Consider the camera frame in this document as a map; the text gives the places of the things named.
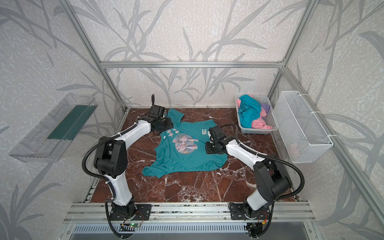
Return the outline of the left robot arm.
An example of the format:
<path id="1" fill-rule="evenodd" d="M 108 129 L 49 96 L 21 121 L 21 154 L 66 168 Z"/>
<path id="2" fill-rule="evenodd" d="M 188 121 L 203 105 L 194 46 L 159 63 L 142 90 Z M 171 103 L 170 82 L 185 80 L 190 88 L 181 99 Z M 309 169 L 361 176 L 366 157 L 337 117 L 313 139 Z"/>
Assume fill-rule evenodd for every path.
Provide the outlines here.
<path id="1" fill-rule="evenodd" d="M 149 133 L 160 134 L 173 128 L 164 107 L 153 105 L 150 110 L 127 129 L 112 137 L 101 137 L 96 147 L 94 167 L 106 180 L 112 193 L 112 207 L 125 214 L 135 213 L 133 194 L 126 180 L 127 150 Z"/>

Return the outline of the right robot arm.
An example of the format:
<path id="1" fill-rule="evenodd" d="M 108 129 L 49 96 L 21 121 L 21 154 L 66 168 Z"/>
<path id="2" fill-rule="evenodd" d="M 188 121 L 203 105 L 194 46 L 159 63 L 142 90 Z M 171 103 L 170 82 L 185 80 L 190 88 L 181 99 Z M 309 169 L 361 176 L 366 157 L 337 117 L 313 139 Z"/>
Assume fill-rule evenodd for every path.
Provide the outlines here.
<path id="1" fill-rule="evenodd" d="M 253 169 L 257 189 L 243 203 L 244 213 L 251 218 L 261 208 L 289 198 L 287 191 L 292 181 L 285 168 L 287 163 L 262 154 L 243 144 L 237 137 L 227 136 L 223 126 L 209 128 L 210 140 L 206 142 L 206 152 L 232 156 Z"/>

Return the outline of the white plastic laundry basket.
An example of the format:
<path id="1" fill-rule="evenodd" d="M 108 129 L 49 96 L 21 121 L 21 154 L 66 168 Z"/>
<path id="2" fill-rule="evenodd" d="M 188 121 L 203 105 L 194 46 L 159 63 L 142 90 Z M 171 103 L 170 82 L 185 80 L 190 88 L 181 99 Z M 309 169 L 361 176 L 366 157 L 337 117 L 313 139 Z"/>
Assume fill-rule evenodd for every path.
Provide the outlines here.
<path id="1" fill-rule="evenodd" d="M 243 134 L 266 135 L 278 129 L 267 96 L 243 94 L 235 97 L 237 117 Z"/>

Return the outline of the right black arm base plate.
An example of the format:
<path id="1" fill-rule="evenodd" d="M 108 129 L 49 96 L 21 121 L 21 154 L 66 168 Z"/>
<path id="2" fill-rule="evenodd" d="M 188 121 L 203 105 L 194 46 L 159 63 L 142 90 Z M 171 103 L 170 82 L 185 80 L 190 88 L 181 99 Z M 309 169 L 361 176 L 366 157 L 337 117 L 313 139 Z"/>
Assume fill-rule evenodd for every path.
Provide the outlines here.
<path id="1" fill-rule="evenodd" d="M 253 210 L 249 204 L 233 203 L 228 204 L 232 220 L 261 220 L 269 219 L 270 210 L 268 207 L 262 206 L 258 210 Z"/>

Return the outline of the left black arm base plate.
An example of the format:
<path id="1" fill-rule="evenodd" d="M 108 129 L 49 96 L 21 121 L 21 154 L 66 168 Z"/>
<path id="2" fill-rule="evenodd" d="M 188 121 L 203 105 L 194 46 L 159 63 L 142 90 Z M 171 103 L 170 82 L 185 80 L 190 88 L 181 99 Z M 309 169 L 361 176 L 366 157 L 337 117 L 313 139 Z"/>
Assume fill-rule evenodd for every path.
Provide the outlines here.
<path id="1" fill-rule="evenodd" d="M 127 206 L 112 205 L 110 219 L 112 221 L 134 220 L 148 221 L 151 215 L 152 205 L 130 204 Z"/>

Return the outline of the teal printed t-shirt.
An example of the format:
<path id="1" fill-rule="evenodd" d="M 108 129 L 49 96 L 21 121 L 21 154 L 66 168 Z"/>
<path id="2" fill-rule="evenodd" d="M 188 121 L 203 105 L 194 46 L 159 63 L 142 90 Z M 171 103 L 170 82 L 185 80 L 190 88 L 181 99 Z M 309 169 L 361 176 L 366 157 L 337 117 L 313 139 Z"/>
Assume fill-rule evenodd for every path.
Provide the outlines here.
<path id="1" fill-rule="evenodd" d="M 206 152 L 206 142 L 210 141 L 208 130 L 217 125 L 213 120 L 183 122 L 184 114 L 174 109 L 168 111 L 168 117 L 174 126 L 161 133 L 162 140 L 155 148 L 156 161 L 144 167 L 144 176 L 161 178 L 177 172 L 213 171 L 227 162 L 224 154 Z"/>

